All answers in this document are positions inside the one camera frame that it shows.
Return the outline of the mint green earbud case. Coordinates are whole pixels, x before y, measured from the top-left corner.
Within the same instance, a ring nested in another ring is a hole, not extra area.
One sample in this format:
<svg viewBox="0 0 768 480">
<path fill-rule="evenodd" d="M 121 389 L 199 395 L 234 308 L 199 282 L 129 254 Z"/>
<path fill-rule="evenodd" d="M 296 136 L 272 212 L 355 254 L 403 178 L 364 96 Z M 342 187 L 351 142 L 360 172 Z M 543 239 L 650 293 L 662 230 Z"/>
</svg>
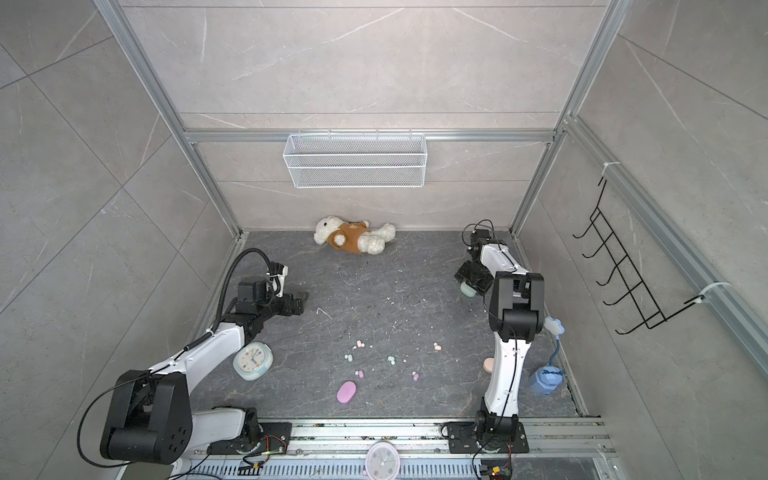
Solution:
<svg viewBox="0 0 768 480">
<path fill-rule="evenodd" d="M 461 291 L 461 293 L 463 295 L 465 295 L 465 296 L 467 296 L 469 298 L 473 298 L 473 297 L 475 297 L 477 295 L 477 291 L 472 286 L 467 284 L 466 282 L 462 282 L 460 284 L 460 291 Z"/>
</svg>

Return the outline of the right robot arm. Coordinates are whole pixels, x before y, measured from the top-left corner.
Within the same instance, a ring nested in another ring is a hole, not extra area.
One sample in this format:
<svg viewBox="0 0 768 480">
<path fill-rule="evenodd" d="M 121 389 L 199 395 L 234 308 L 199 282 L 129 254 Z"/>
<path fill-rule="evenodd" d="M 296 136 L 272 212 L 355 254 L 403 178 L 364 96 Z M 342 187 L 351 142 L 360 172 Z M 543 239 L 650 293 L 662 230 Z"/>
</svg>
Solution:
<svg viewBox="0 0 768 480">
<path fill-rule="evenodd" d="M 544 325 L 544 278 L 515 260 L 491 220 L 469 224 L 463 236 L 470 259 L 455 274 L 460 291 L 479 296 L 494 339 L 491 380 L 476 415 L 476 438 L 485 448 L 521 432 L 518 394 L 525 358 Z"/>
</svg>

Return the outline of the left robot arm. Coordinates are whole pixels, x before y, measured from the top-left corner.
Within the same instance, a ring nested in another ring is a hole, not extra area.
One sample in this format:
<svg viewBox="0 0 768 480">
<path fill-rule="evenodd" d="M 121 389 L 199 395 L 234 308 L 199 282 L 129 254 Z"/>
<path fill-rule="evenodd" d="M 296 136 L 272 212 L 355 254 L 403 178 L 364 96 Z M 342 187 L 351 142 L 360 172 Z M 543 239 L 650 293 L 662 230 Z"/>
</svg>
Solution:
<svg viewBox="0 0 768 480">
<path fill-rule="evenodd" d="M 253 407 L 220 406 L 205 411 L 191 407 L 190 395 L 227 359 L 246 381 L 262 377 L 274 355 L 257 341 L 266 321 L 303 313 L 307 293 L 285 290 L 288 268 L 260 249 L 245 249 L 238 264 L 255 254 L 266 265 L 263 276 L 246 277 L 233 298 L 226 296 L 234 274 L 228 268 L 212 324 L 179 352 L 147 370 L 128 370 L 105 391 L 110 404 L 99 443 L 100 460 L 76 446 L 87 464 L 112 469 L 133 463 L 171 465 L 188 453 L 250 454 L 268 439 Z"/>
</svg>

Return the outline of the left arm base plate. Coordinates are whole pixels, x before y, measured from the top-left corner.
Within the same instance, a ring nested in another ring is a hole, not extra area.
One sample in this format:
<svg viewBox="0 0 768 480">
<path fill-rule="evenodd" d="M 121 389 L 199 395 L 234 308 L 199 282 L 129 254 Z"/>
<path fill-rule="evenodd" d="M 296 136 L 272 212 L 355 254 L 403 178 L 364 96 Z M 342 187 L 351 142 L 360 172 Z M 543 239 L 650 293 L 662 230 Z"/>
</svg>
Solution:
<svg viewBox="0 0 768 480">
<path fill-rule="evenodd" d="M 211 443 L 206 452 L 212 455 L 268 455 L 285 453 L 291 442 L 293 425 L 290 422 L 267 422 L 244 427 L 241 435 L 232 440 Z"/>
</svg>

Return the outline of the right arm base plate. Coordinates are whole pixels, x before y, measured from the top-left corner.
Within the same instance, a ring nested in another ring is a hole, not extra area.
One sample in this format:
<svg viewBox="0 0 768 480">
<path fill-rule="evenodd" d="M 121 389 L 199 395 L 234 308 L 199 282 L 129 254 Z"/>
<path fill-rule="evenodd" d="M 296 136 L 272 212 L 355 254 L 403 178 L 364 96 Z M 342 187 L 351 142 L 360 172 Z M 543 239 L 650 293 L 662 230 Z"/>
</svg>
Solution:
<svg viewBox="0 0 768 480">
<path fill-rule="evenodd" d="M 475 422 L 448 422 L 442 426 L 441 435 L 452 454 L 530 451 L 524 425 L 516 418 L 505 419 L 494 431 Z"/>
</svg>

